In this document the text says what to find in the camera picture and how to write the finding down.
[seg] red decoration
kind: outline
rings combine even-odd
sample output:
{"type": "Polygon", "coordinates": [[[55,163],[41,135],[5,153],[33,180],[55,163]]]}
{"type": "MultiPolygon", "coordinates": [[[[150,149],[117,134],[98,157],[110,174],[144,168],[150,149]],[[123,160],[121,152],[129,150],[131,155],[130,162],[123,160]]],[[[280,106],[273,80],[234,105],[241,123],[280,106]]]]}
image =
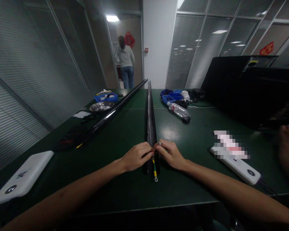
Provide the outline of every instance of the red decoration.
{"type": "Polygon", "coordinates": [[[260,55],[268,55],[270,54],[274,49],[274,42],[270,42],[268,45],[266,45],[264,48],[260,50],[260,55]]]}
{"type": "Polygon", "coordinates": [[[133,45],[135,44],[135,39],[133,38],[133,36],[129,31],[126,32],[125,35],[125,44],[130,46],[131,48],[133,48],[133,45]]]}

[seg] doorway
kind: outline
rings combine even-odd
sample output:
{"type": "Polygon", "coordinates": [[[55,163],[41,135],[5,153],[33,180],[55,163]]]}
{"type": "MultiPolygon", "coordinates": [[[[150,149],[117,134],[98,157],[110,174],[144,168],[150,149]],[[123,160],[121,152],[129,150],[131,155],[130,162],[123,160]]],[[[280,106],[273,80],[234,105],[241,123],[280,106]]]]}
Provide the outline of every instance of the doorway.
{"type": "MultiPolygon", "coordinates": [[[[137,86],[143,79],[140,15],[119,14],[118,19],[119,21],[116,22],[107,22],[113,55],[116,47],[119,45],[118,36],[125,37],[126,40],[128,40],[128,45],[130,45],[135,57],[134,82],[135,86],[137,86]]],[[[116,68],[118,72],[120,88],[122,89],[124,87],[120,65],[117,64],[116,68]]]]}

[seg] white wall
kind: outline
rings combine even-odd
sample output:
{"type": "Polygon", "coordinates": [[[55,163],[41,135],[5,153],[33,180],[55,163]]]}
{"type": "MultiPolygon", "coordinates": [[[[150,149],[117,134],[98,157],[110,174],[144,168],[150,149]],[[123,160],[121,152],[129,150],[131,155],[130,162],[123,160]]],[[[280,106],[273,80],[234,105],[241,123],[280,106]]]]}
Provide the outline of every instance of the white wall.
{"type": "Polygon", "coordinates": [[[177,0],[143,0],[144,78],[153,89],[164,89],[176,17],[177,0]]]}

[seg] yellow-green wire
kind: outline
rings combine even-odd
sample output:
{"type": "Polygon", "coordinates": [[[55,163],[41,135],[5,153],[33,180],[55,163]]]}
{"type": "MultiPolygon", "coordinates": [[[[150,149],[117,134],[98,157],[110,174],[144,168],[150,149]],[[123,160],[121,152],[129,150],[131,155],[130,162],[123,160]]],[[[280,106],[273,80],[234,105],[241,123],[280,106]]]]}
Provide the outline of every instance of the yellow-green wire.
{"type": "Polygon", "coordinates": [[[155,181],[157,182],[158,179],[157,179],[157,174],[156,174],[156,168],[155,168],[155,161],[154,161],[154,159],[152,159],[152,162],[153,162],[153,165],[154,165],[154,176],[155,176],[155,181]]]}

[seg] gray hoodie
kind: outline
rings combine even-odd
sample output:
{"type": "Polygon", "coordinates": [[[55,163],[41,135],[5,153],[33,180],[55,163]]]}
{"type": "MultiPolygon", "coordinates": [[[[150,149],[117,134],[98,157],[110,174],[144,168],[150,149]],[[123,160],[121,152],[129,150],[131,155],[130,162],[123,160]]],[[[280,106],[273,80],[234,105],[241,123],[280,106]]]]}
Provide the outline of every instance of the gray hoodie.
{"type": "Polygon", "coordinates": [[[130,46],[125,45],[124,50],[120,46],[116,47],[115,60],[120,63],[120,67],[135,66],[135,58],[130,46]]]}

